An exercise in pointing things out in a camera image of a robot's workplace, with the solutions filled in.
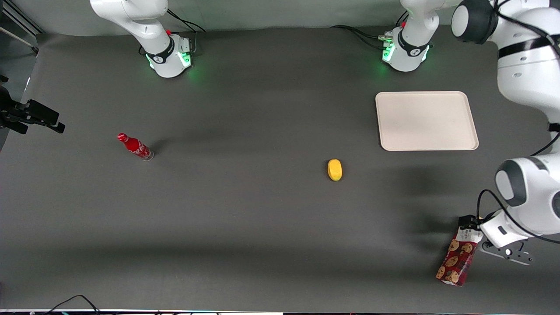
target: bottle cap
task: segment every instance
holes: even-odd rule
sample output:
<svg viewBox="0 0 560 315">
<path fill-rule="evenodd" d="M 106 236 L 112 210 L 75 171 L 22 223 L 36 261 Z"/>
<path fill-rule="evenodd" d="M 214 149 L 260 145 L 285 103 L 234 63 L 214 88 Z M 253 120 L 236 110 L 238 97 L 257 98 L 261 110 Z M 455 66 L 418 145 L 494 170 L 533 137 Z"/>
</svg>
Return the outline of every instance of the bottle cap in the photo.
<svg viewBox="0 0 560 315">
<path fill-rule="evenodd" d="M 128 141 L 128 136 L 125 135 L 124 133 L 119 133 L 119 135 L 116 137 L 120 142 L 127 142 Z"/>
</svg>

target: cookie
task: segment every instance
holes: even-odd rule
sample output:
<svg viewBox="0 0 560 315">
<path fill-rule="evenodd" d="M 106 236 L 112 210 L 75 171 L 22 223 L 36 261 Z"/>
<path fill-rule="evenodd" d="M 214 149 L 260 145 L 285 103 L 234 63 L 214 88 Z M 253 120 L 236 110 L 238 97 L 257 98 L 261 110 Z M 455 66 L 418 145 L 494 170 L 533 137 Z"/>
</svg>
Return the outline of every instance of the cookie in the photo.
<svg viewBox="0 0 560 315">
<path fill-rule="evenodd" d="M 456 251 L 457 248 L 459 248 L 459 241 L 456 240 L 456 239 L 453 239 L 451 241 L 451 244 L 449 245 L 448 251 L 453 252 L 453 251 Z"/>
<path fill-rule="evenodd" d="M 459 274 L 456 271 L 450 271 L 447 273 L 445 280 L 457 283 L 459 282 Z"/>
<path fill-rule="evenodd" d="M 445 266 L 446 267 L 453 267 L 453 266 L 455 266 L 455 264 L 457 263 L 458 260 L 459 260 L 459 258 L 457 256 L 453 256 L 445 262 Z"/>
<path fill-rule="evenodd" d="M 444 276 L 445 267 L 441 266 L 440 269 L 437 271 L 436 278 L 441 279 Z"/>
<path fill-rule="evenodd" d="M 466 251 L 467 253 L 470 253 L 470 252 L 473 251 L 473 245 L 471 243 L 467 243 L 467 244 L 461 246 L 461 250 Z"/>
</svg>

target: cable connector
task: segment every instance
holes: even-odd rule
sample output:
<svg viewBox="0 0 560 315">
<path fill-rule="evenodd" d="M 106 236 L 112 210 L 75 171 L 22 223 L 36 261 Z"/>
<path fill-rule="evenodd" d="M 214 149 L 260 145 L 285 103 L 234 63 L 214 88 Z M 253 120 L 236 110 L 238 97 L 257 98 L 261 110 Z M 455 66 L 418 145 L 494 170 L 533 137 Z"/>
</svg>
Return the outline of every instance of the cable connector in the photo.
<svg viewBox="0 0 560 315">
<path fill-rule="evenodd" d="M 393 42 L 393 37 L 392 36 L 387 36 L 387 35 L 379 35 L 377 37 L 377 39 L 379 39 L 381 41 L 386 41 L 387 43 L 392 43 Z"/>
</svg>

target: cookie package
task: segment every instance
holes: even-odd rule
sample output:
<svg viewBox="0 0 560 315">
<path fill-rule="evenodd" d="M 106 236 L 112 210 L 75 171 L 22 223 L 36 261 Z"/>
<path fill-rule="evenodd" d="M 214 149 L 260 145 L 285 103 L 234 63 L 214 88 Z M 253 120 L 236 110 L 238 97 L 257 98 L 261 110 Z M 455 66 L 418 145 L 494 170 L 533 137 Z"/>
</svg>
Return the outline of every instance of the cookie package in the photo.
<svg viewBox="0 0 560 315">
<path fill-rule="evenodd" d="M 482 240 L 482 236 L 481 231 L 460 227 L 449 245 L 447 255 L 437 271 L 436 278 L 445 284 L 463 286 L 477 244 Z"/>
</svg>

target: black cable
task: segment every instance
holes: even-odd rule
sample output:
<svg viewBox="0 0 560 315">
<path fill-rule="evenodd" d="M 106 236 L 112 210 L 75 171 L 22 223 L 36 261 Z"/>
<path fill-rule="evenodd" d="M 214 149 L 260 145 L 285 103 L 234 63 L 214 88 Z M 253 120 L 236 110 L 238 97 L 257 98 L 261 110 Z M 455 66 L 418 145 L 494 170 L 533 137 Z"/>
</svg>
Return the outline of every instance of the black cable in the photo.
<svg viewBox="0 0 560 315">
<path fill-rule="evenodd" d="M 513 24 L 517 24 L 519 26 L 522 26 L 532 32 L 534 32 L 535 34 L 541 36 L 542 38 L 545 38 L 547 41 L 550 42 L 550 46 L 552 47 L 552 49 L 554 50 L 554 52 L 556 53 L 556 55 L 560 58 L 560 46 L 558 45 L 558 43 L 556 43 L 556 41 L 552 38 L 552 36 L 547 33 L 546 31 L 531 25 L 531 24 L 527 24 L 527 23 L 523 23 L 521 21 L 518 21 L 512 17 L 509 16 L 505 16 L 502 13 L 500 13 L 500 7 L 503 6 L 504 4 L 508 3 L 511 0 L 505 0 L 502 3 L 498 4 L 498 0 L 494 0 L 494 12 L 496 14 L 498 14 L 499 17 L 503 18 L 504 20 L 511 22 Z"/>
<path fill-rule="evenodd" d="M 335 25 L 335 26 L 331 26 L 331 27 L 334 27 L 336 29 L 345 29 L 345 30 L 353 31 L 353 32 L 359 33 L 360 35 L 362 35 L 364 37 L 371 38 L 371 39 L 377 39 L 376 35 L 370 35 L 368 33 L 365 33 L 363 31 L 355 28 L 355 27 L 351 27 L 351 26 L 348 26 L 348 25 Z"/>
<path fill-rule="evenodd" d="M 560 244 L 560 240 L 554 240 L 554 239 L 549 239 L 549 238 L 545 238 L 539 235 L 534 234 L 533 232 L 528 231 L 527 229 L 525 229 L 523 226 L 521 226 L 519 223 L 517 223 L 517 221 L 514 220 L 514 218 L 510 215 L 510 213 L 508 212 L 508 210 L 506 209 L 506 207 L 503 205 L 503 203 L 500 201 L 500 199 L 498 198 L 498 196 L 496 196 L 496 194 L 491 191 L 490 189 L 483 189 L 480 194 L 478 195 L 478 201 L 477 201 L 477 219 L 480 217 L 480 199 L 482 198 L 482 195 L 488 192 L 492 195 L 492 197 L 494 197 L 494 199 L 496 200 L 496 202 L 500 205 L 500 208 L 502 208 L 503 212 L 506 214 L 506 216 L 513 222 L 515 223 L 515 225 L 517 225 L 518 228 L 520 228 L 521 230 L 523 230 L 523 232 L 531 235 L 534 238 L 538 238 L 540 240 L 543 240 L 545 242 L 550 242 L 550 243 L 554 243 L 554 244 Z"/>
<path fill-rule="evenodd" d="M 333 28 L 337 28 L 337 29 L 345 29 L 348 30 L 350 32 L 352 32 L 352 34 L 354 34 L 356 37 L 358 37 L 364 44 L 368 45 L 371 48 L 375 48 L 375 49 L 379 49 L 379 50 L 385 50 L 385 47 L 382 46 L 377 46 L 377 45 L 373 45 L 370 42 L 368 42 L 365 38 L 363 38 L 362 36 L 360 36 L 361 33 L 366 34 L 360 30 L 357 30 L 351 26 L 346 26 L 346 25 L 335 25 L 335 26 L 331 26 Z"/>
<path fill-rule="evenodd" d="M 192 26 L 190 26 L 189 24 L 187 24 L 185 21 L 183 21 L 180 17 L 178 17 L 177 15 L 175 15 L 174 13 L 171 14 L 169 13 L 169 15 L 171 15 L 172 17 L 176 18 L 177 20 L 183 22 L 184 25 L 186 25 L 188 28 L 190 28 L 193 32 L 197 32 Z"/>
<path fill-rule="evenodd" d="M 399 17 L 399 19 L 395 23 L 395 27 L 400 26 L 400 20 L 404 20 L 408 17 L 408 10 L 404 11 L 404 13 Z"/>
<path fill-rule="evenodd" d="M 87 297 L 84 297 L 84 296 L 81 295 L 81 294 L 74 295 L 73 297 L 67 299 L 66 301 L 58 303 L 57 305 L 55 305 L 55 307 L 51 308 L 50 311 L 44 312 L 43 314 L 50 314 L 50 313 L 52 313 L 52 311 L 54 311 L 55 309 L 57 309 L 57 308 L 58 308 L 59 306 L 61 306 L 62 304 L 66 303 L 66 302 L 69 302 L 69 301 L 71 301 L 71 300 L 73 300 L 73 299 L 75 299 L 75 298 L 78 298 L 78 297 L 80 297 L 80 298 L 86 300 L 86 302 L 91 306 L 91 308 L 94 309 L 95 314 L 96 314 L 96 315 L 99 315 L 99 309 L 98 309 L 90 300 L 88 300 Z"/>
<path fill-rule="evenodd" d="M 554 139 L 552 139 L 547 145 L 545 145 L 545 146 L 544 146 L 542 149 L 540 149 L 539 151 L 537 151 L 537 152 L 531 154 L 531 156 L 535 156 L 535 155 L 537 155 L 537 154 L 543 152 L 544 150 L 548 149 L 551 145 L 553 145 L 553 144 L 556 142 L 556 140 L 558 140 L 558 138 L 560 138 L 560 132 L 558 132 L 558 133 L 556 134 L 556 136 L 554 137 Z"/>
<path fill-rule="evenodd" d="M 167 12 L 169 13 L 169 15 L 171 15 L 172 17 L 176 18 L 177 20 L 183 22 L 188 27 L 190 27 L 190 25 L 188 25 L 188 24 L 192 24 L 192 25 L 198 27 L 199 29 L 201 29 L 203 32 L 206 32 L 206 30 L 204 28 L 202 28 L 200 25 L 198 25 L 196 23 L 193 23 L 193 22 L 190 22 L 190 21 L 187 21 L 187 20 L 183 20 L 177 14 L 175 14 L 172 10 L 167 9 Z"/>
</svg>

